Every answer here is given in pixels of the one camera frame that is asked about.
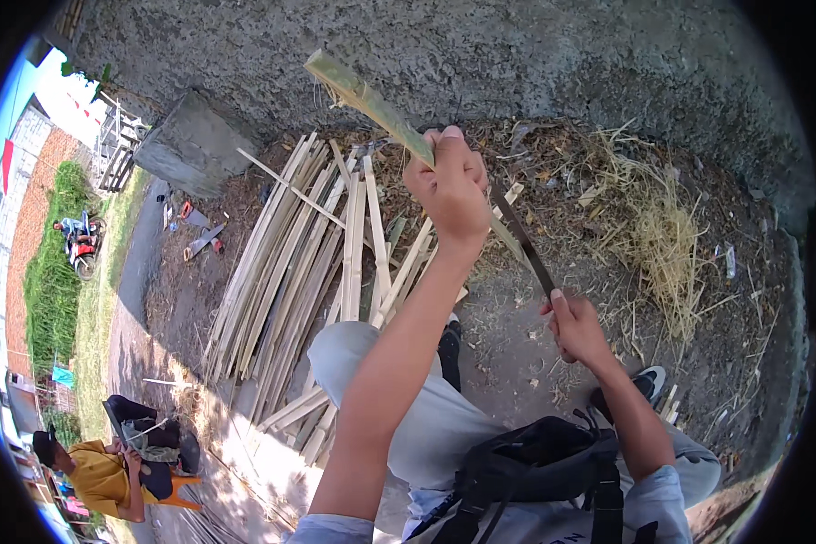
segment black backpack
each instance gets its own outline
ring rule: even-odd
[[[493,502],[499,508],[478,544],[485,544],[510,502],[571,500],[586,494],[583,508],[593,503],[592,544],[620,544],[623,528],[623,495],[616,462],[619,445],[611,429],[599,429],[580,410],[583,428],[565,419],[547,416],[531,425],[505,432],[473,447],[457,471],[453,493],[413,531],[422,534],[444,518],[457,503],[456,514],[446,521],[433,544],[470,544],[480,520]],[[653,542],[655,523],[647,533],[641,528],[636,541]]]

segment yellow shirt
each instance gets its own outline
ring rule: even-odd
[[[131,506],[131,483],[121,455],[107,453],[102,441],[80,442],[67,453],[76,462],[69,481],[85,506],[116,518],[119,506]],[[141,497],[146,504],[157,502],[145,486],[141,487]]]

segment brick wall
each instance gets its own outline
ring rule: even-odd
[[[48,165],[56,168],[61,162],[74,158],[79,145],[75,137],[57,127],[52,129],[43,150],[40,151],[39,161],[33,168],[22,200],[21,212],[18,214],[6,288],[6,341],[9,348],[9,367],[10,371],[16,374],[33,375],[28,357],[21,355],[28,352],[27,308],[24,306],[22,284],[27,264],[36,255],[43,239],[43,226],[49,211],[46,192],[54,188],[54,170]]]

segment red motorcycle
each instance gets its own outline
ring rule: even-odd
[[[87,218],[87,212],[82,212],[83,233],[73,233],[67,236],[63,250],[69,258],[69,265],[76,271],[79,279],[90,281],[94,277],[94,266],[97,263],[97,248],[99,247],[100,234],[105,226],[102,219]],[[84,242],[78,241],[79,234],[86,234],[88,238]]]

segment orange chair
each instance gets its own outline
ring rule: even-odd
[[[187,484],[198,484],[202,482],[203,479],[199,476],[178,476],[175,474],[175,471],[173,471],[172,468],[170,468],[170,472],[172,473],[172,495],[160,500],[157,504],[181,506],[182,508],[190,508],[191,510],[196,510],[197,512],[202,510],[203,505],[199,505],[196,504],[196,502],[191,502],[179,497],[178,488]]]

